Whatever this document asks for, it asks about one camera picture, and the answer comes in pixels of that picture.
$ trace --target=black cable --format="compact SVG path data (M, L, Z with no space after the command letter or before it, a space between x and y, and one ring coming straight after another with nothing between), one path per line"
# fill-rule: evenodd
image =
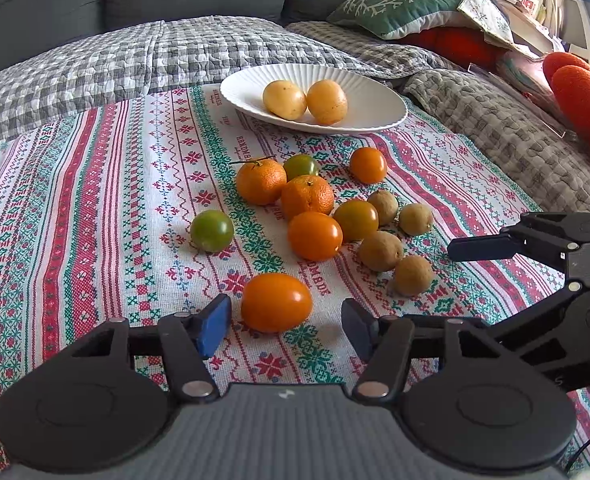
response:
M571 470L572 465L577 462L577 459L581 456L581 454L586 450L586 448L590 446L590 438L582 444L582 446L575 452L571 459L566 464L566 469L564 471L568 473Z

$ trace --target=silver screw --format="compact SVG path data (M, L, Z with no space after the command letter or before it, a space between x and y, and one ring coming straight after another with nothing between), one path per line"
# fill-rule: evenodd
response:
M357 393L364 397L386 397L389 394L389 387L377 381L366 381L357 386Z
M208 397L213 393L213 385L206 381L190 381L182 386L182 392L189 397Z

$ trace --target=green pillow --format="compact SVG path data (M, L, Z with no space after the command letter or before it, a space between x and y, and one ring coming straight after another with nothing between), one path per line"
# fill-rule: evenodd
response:
M457 10L462 0L346 0L327 18L335 25L360 25L382 40L398 40L427 28L472 25Z

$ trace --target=red plush toy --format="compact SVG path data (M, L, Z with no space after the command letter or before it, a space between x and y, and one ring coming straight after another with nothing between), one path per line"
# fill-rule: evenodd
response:
M573 54L553 52L543 70L562 112L590 142L590 65Z

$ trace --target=plate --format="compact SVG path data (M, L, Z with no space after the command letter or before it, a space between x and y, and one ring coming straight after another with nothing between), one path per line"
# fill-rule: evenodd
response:
M342 87L348 99L346 117L333 126L320 126L307 110L297 121L287 121L264 107L262 94L266 85L284 79L304 92L320 79L332 79ZM389 87L362 75L331 66L280 63L245 68L229 75L219 90L235 108L261 121L293 130L322 135L351 135L378 132L396 126L408 115L403 99Z

